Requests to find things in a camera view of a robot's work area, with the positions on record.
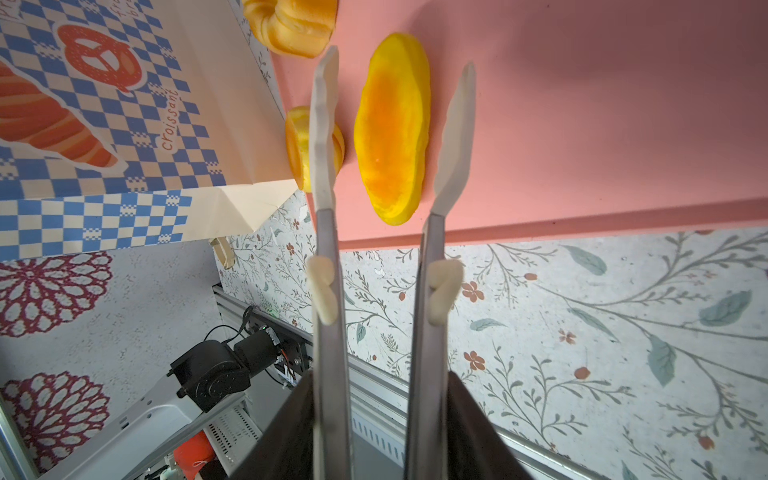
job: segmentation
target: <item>black cable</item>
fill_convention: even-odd
[[[235,336],[233,336],[229,340],[224,340],[222,343],[229,343],[232,340],[236,339],[238,335],[240,335],[240,332],[235,327],[222,323],[221,325],[216,325],[214,328],[208,330],[208,333],[205,334],[205,338],[203,339],[203,341],[205,342],[206,340],[208,340],[208,336],[210,336],[210,334],[213,333],[215,329],[219,329],[221,327],[228,328],[228,329],[232,330],[233,332],[235,332]]]
[[[266,374],[269,375],[272,380],[274,380],[275,382],[279,383],[281,386],[288,387],[289,389],[293,388],[293,386],[290,383],[288,383],[287,380],[284,381],[284,382],[281,382],[278,379],[276,379],[275,377],[273,377],[269,370],[265,369],[264,372],[266,372]]]
[[[253,313],[253,309],[255,309],[255,305],[249,305],[244,311],[243,311],[243,322],[240,324],[240,328],[237,330],[237,333],[240,334],[243,330],[245,330],[249,335],[251,332],[248,332],[248,330],[245,328],[245,326],[248,324],[248,319],[250,318],[250,314]]]
[[[220,327],[222,327],[222,326],[225,326],[226,328],[228,328],[228,329],[232,330],[233,332],[235,332],[235,336],[233,336],[233,337],[232,337],[232,338],[230,338],[230,339],[224,340],[222,343],[229,343],[229,342],[231,342],[232,340],[236,339],[238,335],[239,335],[239,336],[242,336],[242,337],[245,339],[245,335],[243,335],[243,330],[245,330],[245,331],[246,331],[246,333],[248,333],[249,335],[251,334],[251,332],[249,332],[249,331],[246,329],[246,325],[248,324],[248,318],[250,317],[250,314],[253,312],[253,309],[254,309],[254,308],[256,308],[256,307],[255,307],[254,305],[251,305],[251,306],[248,306],[248,307],[247,307],[247,308],[246,308],[246,309],[243,311],[243,322],[240,324],[240,328],[239,328],[239,329],[236,329],[235,327],[233,327],[233,326],[230,326],[230,325],[226,325],[226,324],[223,324],[223,325],[216,325],[214,328],[210,329],[210,331],[209,331],[209,332],[206,334],[206,336],[205,336],[205,338],[203,339],[203,341],[205,342],[206,340],[208,340],[208,336],[209,336],[209,335],[210,335],[210,334],[211,334],[211,333],[212,333],[212,332],[213,332],[215,329],[217,329],[217,328],[220,328]]]

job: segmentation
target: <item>pink board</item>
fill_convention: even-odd
[[[340,0],[342,248],[419,242],[469,60],[475,146],[449,242],[768,223],[766,18],[764,0]],[[399,227],[374,213],[353,148],[370,56],[394,31],[422,42],[432,72],[422,203]],[[273,60],[285,108],[309,104],[317,60]]]

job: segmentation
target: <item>red flower print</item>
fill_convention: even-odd
[[[97,252],[0,263],[0,336],[47,332],[92,309],[111,261]]]
[[[590,373],[591,372],[587,367],[582,366],[581,368],[576,369],[576,371],[574,372],[574,377],[576,377],[576,380],[586,380],[587,378],[589,378]]]
[[[464,358],[469,361],[469,368],[473,370],[485,370],[485,359],[478,355],[475,350],[470,353],[464,352]]]
[[[478,290],[478,284],[474,281],[469,283],[462,283],[462,292],[465,297],[469,298],[472,303],[477,302],[478,299],[485,300],[485,294]]]
[[[699,445],[704,450],[711,450],[715,448],[715,441],[709,437],[699,437]]]
[[[573,333],[571,332],[566,333],[563,331],[563,329],[560,329],[561,342],[568,342],[569,345],[575,345],[576,344],[576,340],[574,340],[575,338],[576,338],[576,335],[574,335]]]
[[[2,398],[41,472],[53,468],[104,428],[109,416],[103,386],[88,376],[39,373],[5,384]]]

